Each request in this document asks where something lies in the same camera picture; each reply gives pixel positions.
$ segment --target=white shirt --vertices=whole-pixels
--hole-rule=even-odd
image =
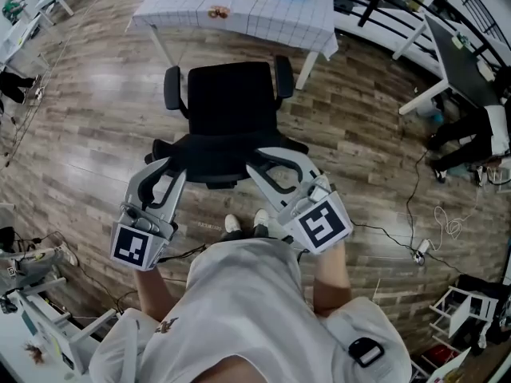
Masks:
[[[268,382],[405,383],[411,377],[406,347],[379,307],[356,298],[317,318],[303,299],[295,252],[277,240],[209,247],[193,261],[184,297],[160,325],[126,311],[93,356],[95,383],[120,381],[123,328],[133,318],[139,382],[190,383],[230,356],[249,361]],[[347,353],[360,337],[385,350],[367,369]]]

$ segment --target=black pants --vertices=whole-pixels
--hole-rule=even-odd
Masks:
[[[223,241],[234,241],[236,239],[243,239],[244,235],[241,230],[233,231],[230,233],[225,233],[220,238],[219,243],[222,243]],[[258,224],[254,227],[254,230],[252,230],[252,233],[248,237],[249,239],[267,239],[268,238],[268,227],[263,226],[262,224]]]
[[[33,78],[21,78],[15,73],[0,73],[0,91],[19,104],[23,103],[25,93],[20,88],[32,88]]]
[[[438,129],[430,144],[434,148],[439,148],[449,140],[457,140],[472,135],[475,135],[475,137],[471,142],[464,144],[458,150],[439,160],[434,160],[431,162],[431,166],[443,172],[463,163],[477,162],[492,156],[491,137],[493,133],[489,124],[488,113],[484,109],[478,109],[452,124],[444,124]]]

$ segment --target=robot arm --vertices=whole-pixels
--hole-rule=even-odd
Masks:
[[[313,254],[320,254],[347,237],[351,221],[328,178],[304,154],[285,148],[261,148],[259,157],[294,170],[298,185],[282,188],[266,172],[247,163],[247,172],[278,212],[277,221]],[[113,225],[110,258],[137,270],[155,267],[177,230],[177,204],[186,183],[186,171],[176,175],[160,203],[153,188],[168,168],[157,160],[129,181],[121,217]]]

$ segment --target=buckle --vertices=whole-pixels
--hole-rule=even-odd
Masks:
[[[350,345],[348,353],[365,369],[382,357],[385,350],[371,338],[359,338]]]

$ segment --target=black office chair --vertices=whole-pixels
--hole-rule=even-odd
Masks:
[[[295,82],[286,57],[275,57],[277,97],[267,62],[241,62],[195,68],[188,74],[188,108],[180,97],[180,69],[167,70],[165,107],[179,109],[190,133],[175,144],[153,142],[147,164],[172,157],[170,176],[187,169],[187,181],[208,188],[234,188],[248,178],[246,163],[267,171],[275,166],[254,152],[281,147],[308,153],[304,144],[286,138],[277,129],[277,110],[293,95]]]

